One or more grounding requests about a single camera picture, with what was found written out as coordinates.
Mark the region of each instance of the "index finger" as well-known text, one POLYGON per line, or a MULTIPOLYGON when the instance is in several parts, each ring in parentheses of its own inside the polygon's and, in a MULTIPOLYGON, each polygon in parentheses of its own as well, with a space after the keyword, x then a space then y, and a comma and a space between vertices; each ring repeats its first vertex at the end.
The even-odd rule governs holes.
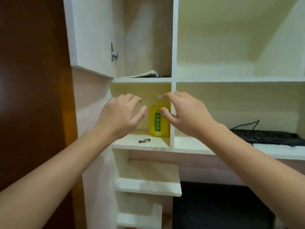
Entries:
POLYGON ((179 96, 173 92, 168 92, 163 95, 164 98, 169 99, 174 105, 179 101, 179 96))
POLYGON ((133 97, 131 98, 131 100, 129 101, 129 103, 130 103, 130 105, 132 106, 133 109, 134 109, 135 106, 136 106, 138 103, 140 103, 140 102, 142 102, 142 98, 139 97, 139 96, 133 96, 133 97))

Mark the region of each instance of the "brown door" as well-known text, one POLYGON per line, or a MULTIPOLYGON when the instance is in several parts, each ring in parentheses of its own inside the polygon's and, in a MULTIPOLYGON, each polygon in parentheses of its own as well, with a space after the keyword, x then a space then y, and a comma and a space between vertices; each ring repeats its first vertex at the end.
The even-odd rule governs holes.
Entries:
MULTIPOLYGON (((1 0, 0 190, 76 138, 63 0, 1 0)), ((75 228, 71 193, 44 228, 75 228)))

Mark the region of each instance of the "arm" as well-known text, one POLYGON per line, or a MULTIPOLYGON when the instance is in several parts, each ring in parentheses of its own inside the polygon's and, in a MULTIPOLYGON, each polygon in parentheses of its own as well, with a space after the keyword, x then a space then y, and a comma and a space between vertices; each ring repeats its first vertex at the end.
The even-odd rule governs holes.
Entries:
POLYGON ((305 176, 257 150, 215 122, 205 105, 186 92, 164 95, 177 115, 161 112, 181 132, 218 155, 290 229, 305 228, 305 176))
POLYGON ((3 190, 0 193, 0 228, 42 228, 90 163, 143 119, 146 106, 132 118, 140 101, 140 97, 131 94, 113 97, 93 129, 3 190))

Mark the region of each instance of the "person's left hand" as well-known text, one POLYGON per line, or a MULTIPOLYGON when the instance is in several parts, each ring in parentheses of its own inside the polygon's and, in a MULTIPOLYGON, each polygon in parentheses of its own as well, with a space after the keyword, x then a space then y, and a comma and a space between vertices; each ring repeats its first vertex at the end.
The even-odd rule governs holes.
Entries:
POLYGON ((112 142, 123 138, 134 130, 145 116, 147 106, 132 117, 136 105, 142 98, 130 93, 112 97, 104 106, 97 121, 96 129, 109 135, 112 142))

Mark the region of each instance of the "hand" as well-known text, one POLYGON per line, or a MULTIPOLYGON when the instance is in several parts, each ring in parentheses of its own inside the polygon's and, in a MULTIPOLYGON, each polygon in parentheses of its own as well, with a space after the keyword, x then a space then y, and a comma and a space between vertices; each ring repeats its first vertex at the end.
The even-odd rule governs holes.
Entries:
POLYGON ((162 115, 184 134, 199 139, 203 130, 216 124, 204 103, 188 93, 169 92, 163 97, 173 103, 177 115, 172 115, 167 108, 161 108, 162 115))
POLYGON ((142 98, 130 93, 112 97, 97 121, 96 128, 109 135, 111 143, 123 138, 134 130, 145 116, 147 106, 143 106, 138 114, 132 117, 136 105, 142 98))

